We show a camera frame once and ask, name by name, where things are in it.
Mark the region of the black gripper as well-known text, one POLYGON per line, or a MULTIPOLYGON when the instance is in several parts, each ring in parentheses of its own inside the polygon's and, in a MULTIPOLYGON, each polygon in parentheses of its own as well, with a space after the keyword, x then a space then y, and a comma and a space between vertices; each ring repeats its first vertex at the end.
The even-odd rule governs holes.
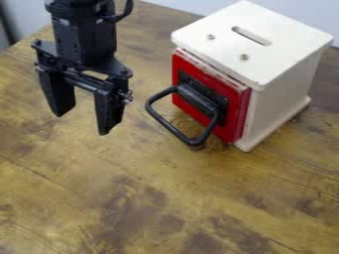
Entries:
POLYGON ((116 23, 108 13, 72 17, 53 15, 53 41, 36 40, 37 71, 52 112, 65 115, 76 106, 75 87, 93 93, 97 132, 107 135, 123 118, 131 69, 116 59, 116 23))

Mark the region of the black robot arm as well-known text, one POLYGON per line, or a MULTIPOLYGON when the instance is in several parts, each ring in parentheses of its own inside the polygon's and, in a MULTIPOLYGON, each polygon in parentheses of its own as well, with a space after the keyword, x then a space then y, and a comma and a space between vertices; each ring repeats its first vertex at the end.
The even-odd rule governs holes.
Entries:
POLYGON ((108 134, 121 122, 124 106, 132 100, 128 80, 132 70, 115 57, 116 23, 133 9, 115 11, 113 0, 45 0, 52 15, 55 39, 35 40, 35 62, 41 88, 57 116, 76 106, 79 87, 93 95, 97 133, 108 134))

